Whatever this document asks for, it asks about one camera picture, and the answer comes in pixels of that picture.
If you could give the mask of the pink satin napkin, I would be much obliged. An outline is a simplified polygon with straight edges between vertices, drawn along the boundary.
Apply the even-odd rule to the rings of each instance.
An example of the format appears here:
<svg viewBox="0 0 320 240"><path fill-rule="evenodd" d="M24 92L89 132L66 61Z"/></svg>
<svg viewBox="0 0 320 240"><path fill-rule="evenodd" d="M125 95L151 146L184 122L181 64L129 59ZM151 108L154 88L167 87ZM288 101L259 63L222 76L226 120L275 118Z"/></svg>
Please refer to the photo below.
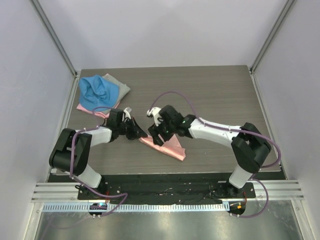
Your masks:
<svg viewBox="0 0 320 240"><path fill-rule="evenodd" d="M181 146L176 135L173 135L173 137L169 141L164 142L162 146L154 144L153 138L150 135L148 135L147 137L139 138L139 141L153 148L154 150L173 157L179 161L183 162L186 157L186 149Z"/></svg>

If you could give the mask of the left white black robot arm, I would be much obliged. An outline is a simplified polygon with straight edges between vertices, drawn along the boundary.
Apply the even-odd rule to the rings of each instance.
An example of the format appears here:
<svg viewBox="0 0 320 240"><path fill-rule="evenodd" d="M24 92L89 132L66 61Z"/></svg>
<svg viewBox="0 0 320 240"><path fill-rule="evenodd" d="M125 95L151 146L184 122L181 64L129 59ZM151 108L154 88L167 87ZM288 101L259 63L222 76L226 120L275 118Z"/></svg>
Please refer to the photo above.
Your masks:
<svg viewBox="0 0 320 240"><path fill-rule="evenodd" d="M107 192L106 183L102 175L88 164L90 150L91 147L111 143L119 136L130 141L147 137L130 112L129 107L124 110L112 108L103 124L95 128L63 129L49 157L49 165L69 173L71 178L89 187L93 198L102 199Z"/></svg>

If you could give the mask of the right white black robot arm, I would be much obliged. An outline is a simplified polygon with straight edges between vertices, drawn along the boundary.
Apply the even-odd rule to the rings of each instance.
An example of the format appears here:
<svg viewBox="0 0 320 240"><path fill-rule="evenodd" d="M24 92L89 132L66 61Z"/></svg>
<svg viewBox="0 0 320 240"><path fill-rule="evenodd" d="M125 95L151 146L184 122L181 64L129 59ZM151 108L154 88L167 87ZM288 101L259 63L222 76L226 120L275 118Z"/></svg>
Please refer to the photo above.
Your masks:
<svg viewBox="0 0 320 240"><path fill-rule="evenodd" d="M146 112L154 123L148 128L153 143L162 146L174 135L190 139L208 140L232 149L237 165L221 187L222 196L236 198L244 191L244 185L258 173L271 152L271 145L251 123L243 126L227 126L196 117L183 116L173 106L153 107Z"/></svg>

